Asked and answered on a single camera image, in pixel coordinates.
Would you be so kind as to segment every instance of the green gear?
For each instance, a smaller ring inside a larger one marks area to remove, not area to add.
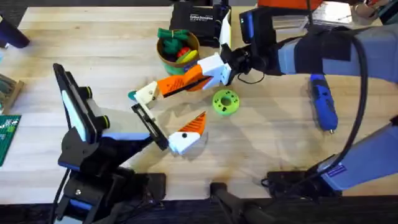
[[[232,90],[219,90],[213,96],[213,108],[222,115],[231,115],[239,108],[239,97]]]

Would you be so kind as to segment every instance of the wire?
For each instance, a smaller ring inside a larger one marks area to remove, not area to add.
[[[66,169],[65,174],[63,175],[62,180],[60,182],[60,185],[58,186],[57,193],[55,194],[55,198],[54,198],[54,201],[52,202],[52,206],[51,206],[49,224],[53,224],[55,221],[55,219],[54,219],[55,207],[58,204],[58,199],[60,198],[61,191],[63,189],[63,186],[65,185],[65,181],[67,180],[69,172],[70,172],[70,169]]]
[[[308,23],[310,24],[310,27],[313,25],[313,17],[312,17],[312,11],[311,11],[311,0],[307,0],[307,10],[308,10]]]
[[[244,82],[244,83],[246,83],[246,84],[256,84],[256,83],[259,83],[259,82],[261,82],[263,79],[264,79],[264,77],[266,76],[266,74],[262,74],[262,78],[260,78],[260,80],[258,80],[258,81],[255,81],[255,82],[248,82],[248,81],[246,81],[246,80],[243,80],[242,78],[241,78],[241,75],[242,75],[243,73],[239,73],[239,75],[238,75],[238,80],[240,80],[240,81],[242,81],[242,82]]]
[[[355,121],[354,121],[354,125],[353,128],[348,136],[347,142],[342,150],[342,152],[337,156],[337,158],[325,169],[323,169],[320,172],[317,172],[313,175],[308,176],[307,178],[304,178],[303,180],[301,180],[300,182],[294,184],[293,186],[291,186],[290,189],[288,189],[287,191],[285,191],[283,193],[283,195],[281,195],[280,197],[274,199],[273,201],[271,201],[270,203],[268,203],[266,206],[262,207],[263,209],[265,208],[269,208],[272,205],[274,205],[275,203],[277,203],[280,199],[288,196],[289,194],[291,194],[298,186],[302,185],[305,182],[308,182],[314,178],[317,178],[323,174],[326,174],[327,172],[331,171],[333,168],[335,168],[343,159],[344,157],[347,155],[347,153],[349,152],[349,150],[351,149],[351,146],[354,143],[355,137],[359,131],[359,127],[361,126],[362,120],[363,120],[363,116],[364,116],[364,112],[365,112],[365,108],[366,108],[366,100],[368,97],[368,61],[366,59],[366,54],[365,54],[365,50],[362,46],[362,43],[353,35],[350,34],[345,34],[343,32],[339,32],[337,33],[339,35],[341,35],[344,38],[349,38],[351,39],[351,42],[353,43],[357,53],[358,53],[358,60],[359,60],[359,67],[360,67],[360,73],[361,73],[361,93],[359,96],[359,105],[358,105],[358,111],[356,113],[356,117],[355,117]]]
[[[262,57],[260,57],[260,59],[261,59],[261,61],[262,61],[262,63],[263,63],[264,68],[267,67],[266,60],[265,60],[264,58],[262,58]],[[241,75],[242,75],[242,74],[243,74],[242,72],[239,73],[237,79],[240,80],[240,81],[242,81],[242,82],[244,82],[244,83],[246,83],[246,84],[250,84],[250,85],[251,85],[251,84],[259,83],[259,82],[263,81],[263,79],[266,77],[266,74],[263,72],[263,73],[262,73],[262,78],[260,78],[260,80],[255,81],[255,82],[248,82],[248,81],[243,80],[243,79],[241,78]]]

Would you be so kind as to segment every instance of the black mount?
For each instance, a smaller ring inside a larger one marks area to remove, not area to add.
[[[293,224],[291,221],[276,219],[267,213],[258,204],[243,200],[228,192],[224,183],[210,184],[210,199],[219,203],[229,223],[234,224]]]
[[[319,199],[322,197],[340,197],[341,191],[332,189],[322,177],[312,178],[297,186],[288,195],[285,194],[295,184],[315,175],[318,172],[317,170],[318,164],[307,171],[268,172],[267,177],[262,180],[261,184],[268,189],[270,196],[274,198],[307,198],[319,203]]]
[[[120,167],[154,141],[161,150],[167,148],[167,138],[156,124],[140,106],[133,106],[150,136],[131,141],[102,137],[111,122],[107,116],[96,117],[91,110],[88,104],[93,96],[91,88],[79,87],[72,74],[61,65],[54,64],[53,67],[69,127],[62,140],[58,164],[71,170],[55,211],[56,218],[62,220],[68,216],[83,224],[114,223],[126,202],[139,203],[148,197],[151,202],[162,200],[165,197],[165,174],[136,174]],[[80,124],[79,130],[71,126],[71,114],[75,125]]]

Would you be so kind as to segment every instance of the wooden table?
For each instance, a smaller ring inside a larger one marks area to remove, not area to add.
[[[248,9],[233,8],[233,48],[243,45],[238,13]],[[89,85],[100,106],[132,113],[127,93],[167,76],[155,43],[157,28],[168,28],[171,13],[171,7],[28,8],[19,28],[30,46],[10,47],[0,63],[0,73],[26,83],[12,110],[23,116],[0,168],[0,203],[51,202],[65,171],[57,159],[67,124],[52,64],[61,63],[79,85]],[[202,57],[215,51],[200,50]],[[253,71],[244,78],[260,77]],[[207,198],[212,180],[227,182],[239,197],[268,197],[259,185],[267,171],[307,169],[342,150],[357,110],[359,78],[328,76],[328,82],[340,119],[334,135],[315,125],[308,75],[269,76],[256,85],[235,80],[229,88],[238,93],[241,106],[229,117],[211,107],[219,88],[160,100],[153,112],[169,132],[206,110],[203,139],[185,157],[151,145],[125,166],[166,173],[169,200]],[[358,139],[397,114],[397,97],[395,84],[370,81]],[[344,194],[398,194],[397,185],[398,175],[392,175]]]

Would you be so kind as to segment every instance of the small white part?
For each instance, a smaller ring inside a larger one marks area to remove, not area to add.
[[[173,152],[183,155],[199,139],[199,133],[176,132],[169,136],[169,147]]]
[[[228,44],[229,48],[231,49],[231,25],[229,24],[229,20],[231,19],[231,10],[225,15],[223,19],[223,23],[221,25],[221,32],[220,32],[220,53],[222,51],[221,46],[223,44]]]
[[[67,111],[69,114],[69,120],[70,120],[71,127],[76,128],[81,140],[85,142],[86,141],[85,126],[83,125],[83,122],[81,122],[81,120],[76,112],[75,106],[73,105],[68,93],[65,90],[62,90],[61,95],[62,95],[63,104],[67,108]]]
[[[224,64],[218,53],[199,60],[198,64],[201,66],[204,76],[213,77],[202,89],[206,90],[219,84],[219,82],[223,82],[224,84],[228,82],[231,68],[228,64]]]
[[[156,98],[157,94],[159,93],[157,89],[157,82],[153,81],[150,84],[146,85],[144,88],[137,91],[136,95],[134,96],[137,102],[142,106],[151,120],[155,121],[154,115],[150,112],[148,108],[148,104]]]
[[[134,96],[136,99],[140,99],[141,104],[147,105],[153,98],[157,96],[157,82],[153,81],[150,84],[146,85],[144,88],[137,91]]]
[[[228,65],[228,63],[224,64],[224,70],[221,73],[221,82],[226,85],[229,80],[229,75],[231,74],[231,67]]]

